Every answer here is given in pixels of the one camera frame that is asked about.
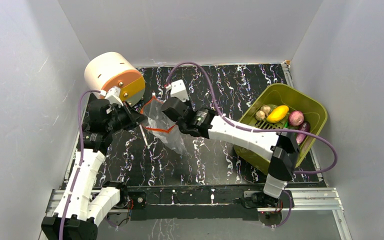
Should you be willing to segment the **white orange cylindrical drum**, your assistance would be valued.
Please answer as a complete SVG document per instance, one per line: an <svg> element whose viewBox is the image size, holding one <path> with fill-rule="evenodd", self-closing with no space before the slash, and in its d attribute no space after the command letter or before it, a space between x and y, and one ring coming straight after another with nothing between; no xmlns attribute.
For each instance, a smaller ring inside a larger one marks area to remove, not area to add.
<svg viewBox="0 0 384 240"><path fill-rule="evenodd" d="M99 91L97 97L101 99L101 90L119 87L120 99L130 106L143 99L146 88L142 73L117 52L106 52L92 59L84 70L84 80L91 90Z"/></svg>

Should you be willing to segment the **green white pen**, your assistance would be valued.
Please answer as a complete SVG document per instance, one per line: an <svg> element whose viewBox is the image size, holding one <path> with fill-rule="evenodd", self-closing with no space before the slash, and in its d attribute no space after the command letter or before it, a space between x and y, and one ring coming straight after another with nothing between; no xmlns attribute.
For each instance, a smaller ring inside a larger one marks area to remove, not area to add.
<svg viewBox="0 0 384 240"><path fill-rule="evenodd" d="M149 147L148 140L147 140L145 131L144 131L144 129L143 129L143 126L142 126L141 124L139 125L139 129L140 129L141 135L142 135L142 137L143 137L144 144L145 144L145 146L148 148L148 147Z"/></svg>

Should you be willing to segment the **olive green plastic basket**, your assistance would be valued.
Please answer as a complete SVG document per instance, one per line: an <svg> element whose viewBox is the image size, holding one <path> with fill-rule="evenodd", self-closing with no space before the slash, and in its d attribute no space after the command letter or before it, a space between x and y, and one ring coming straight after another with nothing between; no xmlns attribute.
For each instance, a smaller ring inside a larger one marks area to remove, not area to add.
<svg viewBox="0 0 384 240"><path fill-rule="evenodd" d="M255 113L260 110L263 105L268 105L273 110L278 106L288 106L288 114L278 123L268 123L265 120L257 121ZM304 120L309 122L310 133L319 135L324 127L328 112L325 107L312 99L311 97L303 94L302 92L283 83L274 83L269 85L262 94L253 102L250 108L242 115L238 120L239 123L249 125L251 127L260 129L280 129L283 128L288 121L289 113L293 111L300 111L304 115ZM313 137L306 137L300 144L300 155L297 160L296 167L306 158L315 139ZM260 170L264 174L268 173L269 160L265 157L245 149L238 145L233 146L235 153L256 169Z"/></svg>

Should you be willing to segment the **clear orange zip top bag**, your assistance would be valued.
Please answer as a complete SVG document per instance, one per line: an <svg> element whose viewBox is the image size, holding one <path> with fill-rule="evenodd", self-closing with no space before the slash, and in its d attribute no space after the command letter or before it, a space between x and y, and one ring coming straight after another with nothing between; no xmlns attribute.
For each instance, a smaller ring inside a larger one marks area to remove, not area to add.
<svg viewBox="0 0 384 240"><path fill-rule="evenodd" d="M153 92L151 99L140 109L140 113L147 117L141 125L167 148L183 155L187 152L183 135L178 126L162 112L163 103Z"/></svg>

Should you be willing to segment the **purple toy eggplant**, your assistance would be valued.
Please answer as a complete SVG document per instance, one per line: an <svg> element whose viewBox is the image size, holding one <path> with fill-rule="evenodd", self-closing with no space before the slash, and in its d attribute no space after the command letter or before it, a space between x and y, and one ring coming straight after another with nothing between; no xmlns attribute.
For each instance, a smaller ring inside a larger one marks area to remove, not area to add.
<svg viewBox="0 0 384 240"><path fill-rule="evenodd" d="M299 127L298 130L301 132L309 133L310 132L311 125L308 121L304 121ZM301 145L304 140L306 139L307 135L304 133L298 133L296 135L296 142L298 145Z"/></svg>

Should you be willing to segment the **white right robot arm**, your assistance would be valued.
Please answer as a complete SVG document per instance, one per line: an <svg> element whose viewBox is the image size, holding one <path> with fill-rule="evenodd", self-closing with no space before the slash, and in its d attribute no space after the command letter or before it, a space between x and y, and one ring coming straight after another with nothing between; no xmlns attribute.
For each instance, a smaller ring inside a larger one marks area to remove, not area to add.
<svg viewBox="0 0 384 240"><path fill-rule="evenodd" d="M177 97L164 102L161 111L183 134L228 142L267 159L269 166L263 190L245 196L241 201L246 208L277 207L282 192L294 176L300 156L300 148L292 132L247 128L209 108L202 107L195 111L190 103Z"/></svg>

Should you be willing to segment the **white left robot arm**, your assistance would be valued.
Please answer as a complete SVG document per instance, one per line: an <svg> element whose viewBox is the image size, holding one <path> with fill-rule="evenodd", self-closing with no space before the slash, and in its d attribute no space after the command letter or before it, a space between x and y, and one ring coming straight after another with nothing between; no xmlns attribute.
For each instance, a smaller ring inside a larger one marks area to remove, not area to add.
<svg viewBox="0 0 384 240"><path fill-rule="evenodd" d="M147 117L126 101L97 99L88 106L88 118L79 126L79 141L72 173L60 202L45 216L41 230L49 240L95 240L98 227L112 208L132 205L122 181L107 181L96 196L93 188L104 163L113 134L131 131Z"/></svg>

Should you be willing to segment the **beige toy garlic bulb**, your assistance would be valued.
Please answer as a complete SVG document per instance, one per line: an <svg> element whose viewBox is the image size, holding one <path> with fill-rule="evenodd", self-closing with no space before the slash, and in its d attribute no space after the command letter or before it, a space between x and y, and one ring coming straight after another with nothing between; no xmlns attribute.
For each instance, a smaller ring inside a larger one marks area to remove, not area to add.
<svg viewBox="0 0 384 240"><path fill-rule="evenodd" d="M272 108L269 105L264 104L260 107L260 110L264 113L265 117L268 117Z"/></svg>

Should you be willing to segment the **pink toy onion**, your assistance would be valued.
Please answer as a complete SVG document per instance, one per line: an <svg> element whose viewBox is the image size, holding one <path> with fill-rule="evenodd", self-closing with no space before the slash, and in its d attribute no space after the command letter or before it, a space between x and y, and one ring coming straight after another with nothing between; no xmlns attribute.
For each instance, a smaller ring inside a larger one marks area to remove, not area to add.
<svg viewBox="0 0 384 240"><path fill-rule="evenodd" d="M298 127L305 121L304 114L301 111L293 111L288 116L288 125Z"/></svg>

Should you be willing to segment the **yellow toy lemon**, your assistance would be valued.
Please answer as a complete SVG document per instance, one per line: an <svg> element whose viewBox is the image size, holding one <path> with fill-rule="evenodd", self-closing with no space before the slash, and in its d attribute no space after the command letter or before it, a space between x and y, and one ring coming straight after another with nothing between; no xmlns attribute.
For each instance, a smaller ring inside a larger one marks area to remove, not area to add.
<svg viewBox="0 0 384 240"><path fill-rule="evenodd" d="M278 123L286 117L288 112L289 107L287 105L279 105L266 117L266 121L271 124Z"/></svg>

